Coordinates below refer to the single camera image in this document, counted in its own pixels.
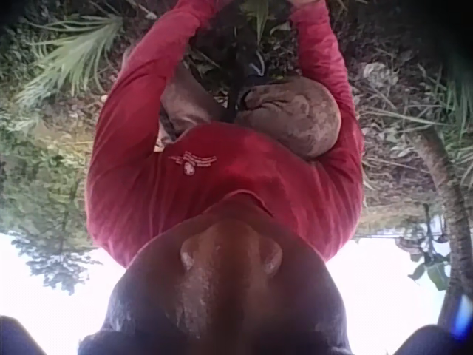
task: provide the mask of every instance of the sleeve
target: sleeve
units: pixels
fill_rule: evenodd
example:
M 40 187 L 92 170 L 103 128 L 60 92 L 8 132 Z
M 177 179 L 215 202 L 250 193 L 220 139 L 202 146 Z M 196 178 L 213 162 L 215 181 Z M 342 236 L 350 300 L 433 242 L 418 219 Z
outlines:
M 159 154 L 160 96 L 190 37 L 215 14 L 212 1 L 180 0 L 132 51 L 99 115 L 86 182 L 89 233 L 119 263 L 112 235 L 145 234 Z
M 361 156 L 363 136 L 355 116 L 355 105 L 347 68 L 330 26 L 325 0 L 296 9 L 292 22 L 299 36 L 299 64 L 302 75 L 328 88 L 341 113 L 341 128 L 335 146 L 317 159 L 319 178 L 330 190 L 332 225 L 342 244 L 351 238 L 358 223 L 363 200 Z

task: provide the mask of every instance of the shirt logo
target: shirt logo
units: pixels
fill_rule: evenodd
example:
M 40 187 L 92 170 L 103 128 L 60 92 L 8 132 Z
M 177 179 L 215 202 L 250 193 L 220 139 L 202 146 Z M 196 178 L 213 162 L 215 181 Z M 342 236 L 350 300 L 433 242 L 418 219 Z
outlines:
M 182 157 L 171 156 L 169 159 L 174 160 L 177 165 L 182 165 L 184 168 L 184 174 L 187 176 L 192 176 L 195 174 L 197 167 L 208 168 L 214 161 L 217 160 L 217 157 L 213 156 L 209 158 L 201 158 L 186 151 Z

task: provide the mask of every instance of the nose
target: nose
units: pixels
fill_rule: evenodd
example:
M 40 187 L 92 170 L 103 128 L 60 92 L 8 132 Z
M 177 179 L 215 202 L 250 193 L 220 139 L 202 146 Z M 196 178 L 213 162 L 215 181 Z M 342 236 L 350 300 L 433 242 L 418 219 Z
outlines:
M 212 334 L 223 344 L 237 344 L 237 334 L 245 334 L 272 309 L 268 281 L 280 268 L 282 249 L 249 225 L 237 220 L 214 224 L 183 242 L 180 260 L 185 271 L 181 328 L 196 337 Z M 236 338 L 230 340 L 229 334 Z
M 218 223 L 202 234 L 184 241 L 180 259 L 186 271 L 227 264 L 231 260 L 243 268 L 262 271 L 267 277 L 277 273 L 282 262 L 281 246 L 260 235 L 250 226 L 234 221 Z

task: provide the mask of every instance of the dirt ground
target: dirt ground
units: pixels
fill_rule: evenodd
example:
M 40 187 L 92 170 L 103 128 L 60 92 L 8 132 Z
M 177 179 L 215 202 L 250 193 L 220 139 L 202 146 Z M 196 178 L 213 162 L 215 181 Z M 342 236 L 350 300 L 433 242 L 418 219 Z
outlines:
M 136 0 L 138 7 L 130 6 L 125 0 L 114 2 L 126 14 L 125 34 L 110 55 L 111 66 L 103 73 L 106 87 L 116 79 L 123 51 L 152 25 L 143 8 L 159 15 L 175 0 Z M 405 10 L 403 0 L 369 1 L 368 4 L 346 0 L 345 3 L 346 8 L 343 8 L 336 0 L 330 2 L 333 29 L 347 62 L 366 139 L 366 197 L 361 228 L 378 229 L 379 220 L 396 224 L 404 217 L 423 215 L 421 204 L 435 204 L 435 190 L 423 161 L 402 135 L 404 122 L 370 112 L 387 109 L 401 114 L 428 115 L 423 108 L 432 104 L 432 95 L 426 85 L 426 75 L 434 77 L 438 63 L 430 59 L 433 58 L 432 46 L 425 42 L 416 27 L 416 19 Z M 276 78 L 296 74 L 296 34 L 285 25 L 269 33 L 287 21 L 289 7 L 283 1 L 272 1 L 270 9 L 273 15 L 266 26 L 268 33 L 260 44 L 269 73 Z M 240 48 L 253 47 L 256 47 L 256 36 L 236 2 L 193 38 L 186 61 L 203 86 L 224 100 L 234 79 L 228 73 L 234 70 L 235 53 Z M 47 124 L 58 130 L 68 126 L 63 130 L 75 136 L 70 140 L 71 145 L 90 141 L 104 98 L 96 93 L 72 103 L 68 100 L 63 108 L 59 106 L 63 109 L 60 115 L 57 115 L 58 107 L 52 105 Z M 55 121 L 57 117 L 69 117 L 71 124 L 65 125 L 62 119 Z

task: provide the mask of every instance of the tree trunk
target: tree trunk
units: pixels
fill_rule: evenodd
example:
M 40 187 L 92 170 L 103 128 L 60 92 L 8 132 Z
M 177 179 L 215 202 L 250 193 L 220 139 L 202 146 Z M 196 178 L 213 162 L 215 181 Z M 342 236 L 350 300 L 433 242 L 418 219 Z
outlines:
M 435 129 L 431 127 L 415 132 L 411 135 L 411 139 L 429 168 L 443 205 L 446 224 L 449 226 L 452 270 L 438 319 L 438 324 L 449 331 L 455 320 L 461 296 L 465 294 L 473 300 L 472 236 L 469 219 L 460 181 Z

